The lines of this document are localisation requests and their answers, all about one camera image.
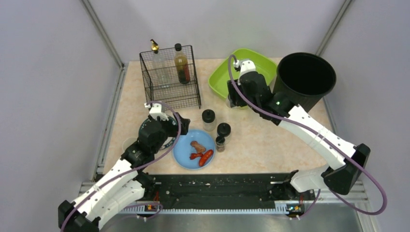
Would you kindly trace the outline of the black-lid shaker jar back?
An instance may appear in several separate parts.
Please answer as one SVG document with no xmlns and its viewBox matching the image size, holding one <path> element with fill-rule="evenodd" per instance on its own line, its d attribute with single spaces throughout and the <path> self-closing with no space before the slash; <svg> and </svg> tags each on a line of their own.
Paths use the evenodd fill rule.
<svg viewBox="0 0 410 232">
<path fill-rule="evenodd" d="M 216 128 L 216 114 L 211 109 L 202 112 L 203 128 L 205 131 L 213 131 Z"/>
</svg>

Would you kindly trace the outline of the clear gold-spout oil bottle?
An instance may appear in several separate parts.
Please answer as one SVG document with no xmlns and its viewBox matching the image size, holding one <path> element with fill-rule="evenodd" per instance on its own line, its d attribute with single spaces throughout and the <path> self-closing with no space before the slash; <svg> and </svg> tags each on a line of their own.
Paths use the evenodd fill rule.
<svg viewBox="0 0 410 232">
<path fill-rule="evenodd" d="M 152 58 L 152 65 L 153 65 L 153 70 L 156 73 L 156 76 L 158 78 L 158 81 L 161 84 L 162 88 L 167 88 L 169 87 L 170 83 L 170 78 L 168 71 L 165 68 L 165 60 L 163 55 L 159 52 L 159 45 L 151 39 L 151 50 L 153 52 L 153 58 Z"/>
</svg>

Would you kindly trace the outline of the brown sauce bottle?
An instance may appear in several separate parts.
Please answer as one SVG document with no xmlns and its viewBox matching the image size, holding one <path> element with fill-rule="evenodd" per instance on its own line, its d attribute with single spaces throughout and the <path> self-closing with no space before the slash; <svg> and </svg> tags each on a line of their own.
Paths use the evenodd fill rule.
<svg viewBox="0 0 410 232">
<path fill-rule="evenodd" d="M 182 52 L 182 45 L 180 43 L 175 44 L 175 57 L 174 63 L 177 71 L 178 80 L 181 84 L 188 84 L 190 82 L 190 71 L 188 65 L 188 59 Z"/>
</svg>

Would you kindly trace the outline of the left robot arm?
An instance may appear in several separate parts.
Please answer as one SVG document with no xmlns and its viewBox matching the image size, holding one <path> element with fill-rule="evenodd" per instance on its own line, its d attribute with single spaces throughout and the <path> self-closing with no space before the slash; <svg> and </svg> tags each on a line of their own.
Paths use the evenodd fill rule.
<svg viewBox="0 0 410 232">
<path fill-rule="evenodd" d="M 137 140 L 131 144 L 107 172 L 83 195 L 58 207 L 58 225 L 62 232 L 99 232 L 122 209 L 144 197 L 153 186 L 142 170 L 154 162 L 170 137 L 186 135 L 190 120 L 179 113 L 167 120 L 148 116 L 141 124 Z"/>
</svg>

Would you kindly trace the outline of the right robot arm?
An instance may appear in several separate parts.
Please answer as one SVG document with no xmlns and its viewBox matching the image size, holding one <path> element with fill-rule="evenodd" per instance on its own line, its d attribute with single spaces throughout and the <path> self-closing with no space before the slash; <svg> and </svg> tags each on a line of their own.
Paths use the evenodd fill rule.
<svg viewBox="0 0 410 232">
<path fill-rule="evenodd" d="M 248 105 L 263 119 L 296 135 L 326 161 L 322 167 L 292 172 L 289 182 L 296 191 L 329 189 L 349 194 L 367 164 L 371 150 L 366 144 L 343 140 L 285 94 L 273 94 L 256 71 L 241 74 L 237 80 L 231 76 L 227 86 L 231 106 Z"/>
</svg>

